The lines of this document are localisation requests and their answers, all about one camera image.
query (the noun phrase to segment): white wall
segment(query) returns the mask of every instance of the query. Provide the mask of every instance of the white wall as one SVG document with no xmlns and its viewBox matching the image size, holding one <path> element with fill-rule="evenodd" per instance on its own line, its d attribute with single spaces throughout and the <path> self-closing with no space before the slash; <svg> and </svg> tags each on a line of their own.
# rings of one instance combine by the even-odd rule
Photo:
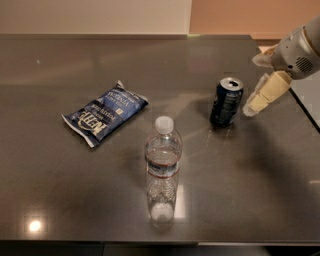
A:
<svg viewBox="0 0 320 256">
<path fill-rule="evenodd" d="M 0 0 L 0 34 L 188 34 L 192 0 Z"/>
</svg>

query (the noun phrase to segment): clear plastic bottle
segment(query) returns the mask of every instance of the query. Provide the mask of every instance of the clear plastic bottle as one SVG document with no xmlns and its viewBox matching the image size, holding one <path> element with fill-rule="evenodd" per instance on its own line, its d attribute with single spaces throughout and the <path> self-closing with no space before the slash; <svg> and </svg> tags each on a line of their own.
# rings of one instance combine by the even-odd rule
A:
<svg viewBox="0 0 320 256">
<path fill-rule="evenodd" d="M 182 140 L 173 120 L 158 117 L 146 140 L 145 157 L 148 209 L 151 222 L 160 228 L 173 222 L 181 153 Z"/>
</svg>

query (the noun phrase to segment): wall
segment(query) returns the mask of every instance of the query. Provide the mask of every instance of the wall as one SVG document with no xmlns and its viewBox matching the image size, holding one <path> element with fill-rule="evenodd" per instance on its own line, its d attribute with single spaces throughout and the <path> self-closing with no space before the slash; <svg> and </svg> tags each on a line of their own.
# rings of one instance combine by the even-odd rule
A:
<svg viewBox="0 0 320 256">
<path fill-rule="evenodd" d="M 279 39 L 319 14 L 319 0 L 193 0 L 190 32 Z"/>
<path fill-rule="evenodd" d="M 0 34 L 187 34 L 192 0 L 1 0 Z"/>
</svg>

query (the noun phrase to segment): bottle label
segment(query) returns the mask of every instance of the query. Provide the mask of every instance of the bottle label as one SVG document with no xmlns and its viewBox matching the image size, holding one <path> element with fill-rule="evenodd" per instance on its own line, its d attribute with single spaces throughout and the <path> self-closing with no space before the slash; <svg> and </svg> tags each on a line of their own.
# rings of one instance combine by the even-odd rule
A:
<svg viewBox="0 0 320 256">
<path fill-rule="evenodd" d="M 179 171 L 179 162 L 173 165 L 158 165 L 154 162 L 147 160 L 147 170 L 153 176 L 159 178 L 170 178 Z"/>
</svg>

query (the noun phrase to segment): can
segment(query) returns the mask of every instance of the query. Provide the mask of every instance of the can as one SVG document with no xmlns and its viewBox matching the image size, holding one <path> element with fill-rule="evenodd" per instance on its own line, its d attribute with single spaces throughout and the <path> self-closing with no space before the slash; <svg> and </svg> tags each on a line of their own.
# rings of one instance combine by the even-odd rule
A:
<svg viewBox="0 0 320 256">
<path fill-rule="evenodd" d="M 243 94 L 243 83 L 234 77 L 223 78 L 217 85 L 210 122 L 217 127 L 233 123 Z"/>
</svg>

